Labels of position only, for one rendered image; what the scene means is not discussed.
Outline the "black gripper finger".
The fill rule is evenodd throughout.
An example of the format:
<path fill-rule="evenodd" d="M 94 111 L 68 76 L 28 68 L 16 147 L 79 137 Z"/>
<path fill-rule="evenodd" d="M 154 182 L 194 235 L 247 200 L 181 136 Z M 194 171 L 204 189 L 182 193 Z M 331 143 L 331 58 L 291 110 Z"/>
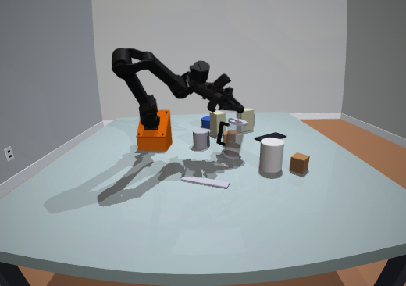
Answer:
<path fill-rule="evenodd" d="M 239 108 L 237 105 L 232 103 L 228 96 L 225 95 L 224 99 L 222 100 L 219 110 L 233 110 L 233 111 L 241 111 L 241 108 Z"/>
<path fill-rule="evenodd" d="M 234 97 L 233 97 L 233 92 L 231 91 L 228 95 L 229 100 L 234 103 L 235 105 L 239 106 L 241 105 Z"/>

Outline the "blue short cylinder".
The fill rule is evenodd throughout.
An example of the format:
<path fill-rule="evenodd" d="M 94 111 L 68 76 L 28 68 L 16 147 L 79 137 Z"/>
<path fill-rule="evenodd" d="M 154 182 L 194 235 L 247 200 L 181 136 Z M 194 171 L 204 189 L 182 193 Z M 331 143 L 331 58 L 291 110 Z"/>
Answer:
<path fill-rule="evenodd" d="M 210 129 L 210 116 L 205 116 L 201 118 L 201 126 L 203 128 Z"/>

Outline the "glass french press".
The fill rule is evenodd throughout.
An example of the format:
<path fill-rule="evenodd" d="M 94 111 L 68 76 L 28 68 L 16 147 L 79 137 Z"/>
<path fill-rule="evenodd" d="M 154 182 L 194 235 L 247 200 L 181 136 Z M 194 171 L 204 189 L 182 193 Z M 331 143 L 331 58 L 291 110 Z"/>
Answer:
<path fill-rule="evenodd" d="M 241 111 L 237 111 L 237 118 L 229 118 L 229 123 L 221 121 L 219 124 L 219 133 L 216 143 L 224 146 L 222 155 L 228 159 L 241 158 L 240 150 L 244 139 L 245 128 L 248 123 L 245 120 L 239 119 L 239 115 L 244 111 L 244 107 L 242 105 L 238 107 L 241 108 Z M 225 143 L 221 142 L 224 125 L 228 126 Z"/>

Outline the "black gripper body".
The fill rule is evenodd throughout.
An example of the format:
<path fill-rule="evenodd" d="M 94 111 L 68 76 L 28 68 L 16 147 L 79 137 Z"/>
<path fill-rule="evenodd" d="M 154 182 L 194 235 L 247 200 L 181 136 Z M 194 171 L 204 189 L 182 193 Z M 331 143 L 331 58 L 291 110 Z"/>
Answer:
<path fill-rule="evenodd" d="M 224 89 L 220 88 L 219 92 L 217 92 L 210 86 L 210 83 L 208 82 L 201 92 L 201 97 L 203 99 L 210 100 L 207 106 L 208 110 L 211 112 L 215 112 L 217 104 L 218 106 L 220 106 L 225 95 L 228 96 L 231 91 L 233 91 L 233 88 L 227 87 Z"/>

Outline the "white cylinder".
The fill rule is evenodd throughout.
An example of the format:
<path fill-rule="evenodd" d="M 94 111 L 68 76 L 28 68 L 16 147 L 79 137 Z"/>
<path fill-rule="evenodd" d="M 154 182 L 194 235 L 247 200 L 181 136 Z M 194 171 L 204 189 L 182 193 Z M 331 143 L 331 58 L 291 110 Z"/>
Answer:
<path fill-rule="evenodd" d="M 277 138 L 261 140 L 259 169 L 266 173 L 279 172 L 282 168 L 284 141 Z"/>

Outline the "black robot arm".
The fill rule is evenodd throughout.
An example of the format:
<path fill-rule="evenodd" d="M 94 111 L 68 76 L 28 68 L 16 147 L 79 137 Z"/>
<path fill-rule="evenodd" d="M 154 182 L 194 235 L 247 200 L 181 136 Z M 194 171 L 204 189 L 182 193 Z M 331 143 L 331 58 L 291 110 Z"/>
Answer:
<path fill-rule="evenodd" d="M 138 59 L 140 62 L 133 64 L 131 58 Z M 125 80 L 138 104 L 140 104 L 141 124 L 144 125 L 145 130 L 158 130 L 160 116 L 157 115 L 157 101 L 154 95 L 148 95 L 143 89 L 143 85 L 136 75 L 136 72 L 141 70 L 150 70 L 169 87 L 177 99 L 184 99 L 193 92 L 201 96 L 204 86 L 208 83 L 210 65 L 205 61 L 197 61 L 190 65 L 190 72 L 180 76 L 172 73 L 151 52 L 142 52 L 135 48 L 118 48 L 113 51 L 112 72 L 118 78 Z M 220 88 L 223 89 L 223 86 L 229 82 L 231 79 L 223 73 L 216 81 L 209 83 L 215 91 L 219 92 Z"/>

